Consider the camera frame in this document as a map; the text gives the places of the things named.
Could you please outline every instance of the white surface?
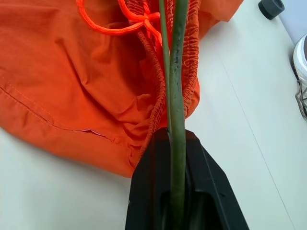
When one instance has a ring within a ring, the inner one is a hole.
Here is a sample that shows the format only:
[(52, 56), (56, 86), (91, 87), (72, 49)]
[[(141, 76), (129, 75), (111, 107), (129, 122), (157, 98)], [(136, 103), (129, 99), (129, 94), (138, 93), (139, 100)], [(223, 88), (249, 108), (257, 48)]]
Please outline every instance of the white surface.
[(285, 10), (280, 18), (289, 33), (292, 41), (298, 40), (307, 34), (307, 1), (306, 0), (282, 0)]
[[(306, 230), (307, 124), (293, 43), (245, 0), (200, 44), (201, 103), (187, 120), (226, 172), (251, 230)], [(1, 230), (121, 230), (130, 180), (58, 159), (0, 130)]]

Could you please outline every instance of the orange shorts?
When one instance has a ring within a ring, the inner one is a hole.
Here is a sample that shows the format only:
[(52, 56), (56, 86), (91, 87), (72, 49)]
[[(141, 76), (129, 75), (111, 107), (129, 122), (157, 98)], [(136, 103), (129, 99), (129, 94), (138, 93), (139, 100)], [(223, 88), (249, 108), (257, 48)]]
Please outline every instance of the orange shorts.
[[(143, 0), (127, 0), (144, 14)], [(228, 21), (242, 0), (190, 0), (183, 52), (186, 117), (196, 108), (199, 37)], [(158, 0), (147, 0), (158, 12)], [(169, 38), (175, 0), (165, 0)], [(117, 0), (86, 0), (98, 25), (128, 24)], [(92, 30), (75, 0), (0, 0), (0, 126), (52, 154), (130, 177), (166, 126), (163, 57), (142, 27)], [(159, 23), (153, 24), (159, 30)]]

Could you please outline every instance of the drawstring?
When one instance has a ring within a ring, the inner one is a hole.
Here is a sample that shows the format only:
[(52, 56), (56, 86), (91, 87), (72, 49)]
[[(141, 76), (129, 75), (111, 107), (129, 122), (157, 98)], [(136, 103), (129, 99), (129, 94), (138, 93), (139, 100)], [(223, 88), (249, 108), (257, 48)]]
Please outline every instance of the drawstring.
[(146, 28), (147, 37), (150, 39), (151, 34), (155, 37), (155, 45), (156, 48), (160, 45), (162, 47), (162, 36), (159, 31), (157, 31), (151, 22), (158, 21), (160, 19), (160, 13), (150, 13), (149, 7), (147, 2), (143, 1), (144, 7), (144, 15), (136, 15), (132, 13), (126, 3), (125, 0), (118, 0), (119, 7), (123, 14), (129, 19), (129, 22), (134, 23), (126, 28), (122, 29), (109, 29), (102, 26), (95, 24), (90, 17), (87, 15), (85, 8), (84, 8), (84, 1), (85, 0), (76, 0), (78, 11), (83, 19), (97, 32), (102, 33), (104, 35), (125, 35), (131, 32), (135, 32), (140, 29), (143, 25)]

